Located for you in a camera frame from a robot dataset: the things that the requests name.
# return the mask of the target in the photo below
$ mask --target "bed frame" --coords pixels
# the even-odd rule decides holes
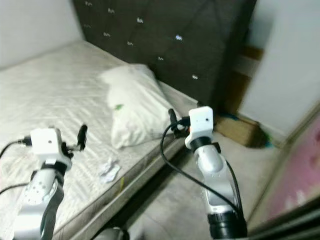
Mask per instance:
[[[217,109],[256,0],[73,0],[85,39]]]

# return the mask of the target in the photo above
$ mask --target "bed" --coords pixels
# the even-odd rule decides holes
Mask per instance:
[[[32,129],[52,125],[61,130],[67,143],[75,143],[80,125],[88,125],[87,147],[74,157],[72,169],[65,177],[65,196],[57,212],[54,239],[70,239],[79,229],[83,232],[75,239],[90,239],[163,165],[158,156],[158,139],[119,150],[111,146],[112,118],[105,103],[108,86],[97,75],[125,64],[82,41],[0,73],[2,146]],[[196,106],[194,100],[171,87],[163,84],[162,89],[181,113],[187,114]],[[184,142],[169,142],[168,139],[166,149],[172,157]],[[100,183],[97,166],[111,154],[118,156],[121,170],[113,182]],[[31,149],[11,149],[1,159],[1,188],[28,182],[37,167]],[[0,198],[0,215],[5,216],[0,220],[0,236],[4,239],[10,239],[7,235],[11,234],[18,213],[20,192],[13,190]]]
[[[112,116],[105,102],[108,86],[97,76],[116,66],[143,63],[152,69],[166,98],[182,115],[196,107],[197,101],[216,108],[254,5],[253,0],[75,0],[87,42],[73,43],[0,72],[1,146],[32,129],[51,125],[61,130],[66,142],[75,143],[80,125],[88,124],[87,147],[75,155],[65,176],[53,239],[91,239],[164,165],[159,139],[120,150],[111,147]],[[222,28],[217,27],[217,19]],[[147,20],[154,21],[157,30],[148,27]],[[167,36],[167,31],[172,37],[177,29],[185,30],[173,39]],[[183,139],[168,137],[165,153],[172,158],[183,147]],[[97,166],[111,154],[117,155],[121,169],[113,182],[101,184]],[[2,189],[28,182],[37,160],[30,149],[12,147],[0,166]],[[0,196],[0,238],[5,240],[13,237],[21,191]]]

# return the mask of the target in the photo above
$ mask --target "white pillow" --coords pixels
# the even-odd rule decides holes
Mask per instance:
[[[119,66],[103,72],[100,78],[109,85],[106,102],[112,109],[114,148],[138,145],[162,136],[170,124],[168,109],[173,106],[146,65]]]

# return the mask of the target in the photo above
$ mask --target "crumpled paper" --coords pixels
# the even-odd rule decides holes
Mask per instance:
[[[109,183],[112,182],[119,170],[121,169],[120,165],[117,164],[117,157],[116,156],[109,156],[106,163],[101,164],[99,166],[99,178],[102,183]]]

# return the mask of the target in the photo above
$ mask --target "gray floor tile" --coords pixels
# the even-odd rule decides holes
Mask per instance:
[[[277,164],[278,149],[250,149],[215,133],[222,153],[238,179],[244,215],[249,217]],[[200,178],[192,154],[180,167]],[[133,240],[210,240],[201,189],[184,176],[172,173],[129,220]]]

